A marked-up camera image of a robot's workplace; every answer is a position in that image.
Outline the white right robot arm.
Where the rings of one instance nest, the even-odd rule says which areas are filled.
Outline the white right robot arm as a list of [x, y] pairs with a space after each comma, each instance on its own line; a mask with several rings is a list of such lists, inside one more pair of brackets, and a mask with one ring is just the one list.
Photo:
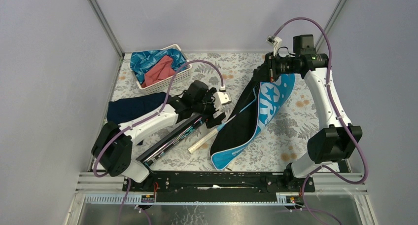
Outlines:
[[296, 191], [302, 185], [302, 178], [313, 170], [349, 158], [362, 137], [361, 127], [352, 124], [339, 100], [332, 77], [331, 56], [317, 53], [312, 35], [293, 37], [293, 52], [286, 57], [268, 53], [252, 77], [254, 82], [277, 82], [281, 88], [286, 88], [290, 85], [291, 74], [299, 74], [316, 107], [319, 132], [308, 140], [307, 153], [288, 166], [282, 183], [289, 191]]

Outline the blue racket cover bag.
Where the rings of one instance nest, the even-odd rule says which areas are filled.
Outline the blue racket cover bag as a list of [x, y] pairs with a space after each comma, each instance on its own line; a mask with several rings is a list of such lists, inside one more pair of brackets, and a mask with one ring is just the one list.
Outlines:
[[274, 82], [250, 80], [210, 147], [215, 169], [226, 168], [268, 126], [290, 97], [294, 85], [294, 74], [280, 75]]

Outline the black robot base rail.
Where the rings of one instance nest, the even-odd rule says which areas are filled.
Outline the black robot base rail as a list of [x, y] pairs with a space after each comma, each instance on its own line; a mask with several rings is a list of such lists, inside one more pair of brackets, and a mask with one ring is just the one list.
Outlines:
[[123, 191], [149, 192], [157, 202], [275, 202], [277, 193], [315, 192], [313, 179], [288, 172], [153, 171], [141, 183], [124, 180]]

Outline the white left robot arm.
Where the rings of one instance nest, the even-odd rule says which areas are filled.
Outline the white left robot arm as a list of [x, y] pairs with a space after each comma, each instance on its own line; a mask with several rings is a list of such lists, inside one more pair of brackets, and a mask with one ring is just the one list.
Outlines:
[[150, 170], [143, 162], [132, 159], [132, 147], [161, 129], [189, 119], [193, 114], [199, 115], [198, 119], [207, 117], [209, 124], [219, 125], [225, 115], [214, 117], [214, 114], [231, 101], [225, 86], [209, 88], [196, 80], [179, 95], [167, 94], [162, 105], [141, 117], [120, 124], [107, 122], [92, 148], [96, 159], [93, 166], [95, 176], [122, 175], [133, 180], [140, 190], [149, 190], [153, 184]]

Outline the black shuttlecock tube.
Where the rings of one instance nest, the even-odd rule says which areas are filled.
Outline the black shuttlecock tube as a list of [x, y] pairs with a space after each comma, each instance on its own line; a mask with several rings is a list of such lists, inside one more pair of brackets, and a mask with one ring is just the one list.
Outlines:
[[178, 145], [182, 140], [194, 133], [200, 126], [204, 125], [208, 118], [210, 118], [210, 116], [207, 114], [193, 115], [191, 118], [185, 120], [183, 123], [177, 126], [163, 139], [158, 141], [156, 144], [138, 156], [136, 161], [144, 164], [147, 167], [151, 166], [168, 150]]

